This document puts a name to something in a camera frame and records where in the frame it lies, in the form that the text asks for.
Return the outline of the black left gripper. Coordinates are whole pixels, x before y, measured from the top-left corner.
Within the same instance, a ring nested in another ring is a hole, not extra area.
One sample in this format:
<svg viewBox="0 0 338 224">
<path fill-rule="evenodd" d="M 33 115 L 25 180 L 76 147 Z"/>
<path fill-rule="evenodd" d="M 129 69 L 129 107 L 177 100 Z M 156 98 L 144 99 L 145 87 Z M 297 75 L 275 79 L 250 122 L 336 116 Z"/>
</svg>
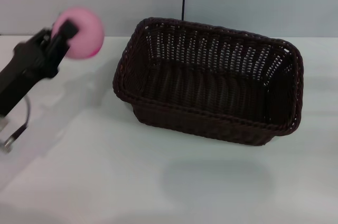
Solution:
<svg viewBox="0 0 338 224">
<path fill-rule="evenodd" d="M 43 28 L 25 42 L 17 44 L 14 55 L 1 71 L 1 116 L 7 116 L 21 99 L 43 79 L 52 79 L 70 49 L 68 41 L 78 27 L 65 20 L 60 26 Z"/>
</svg>

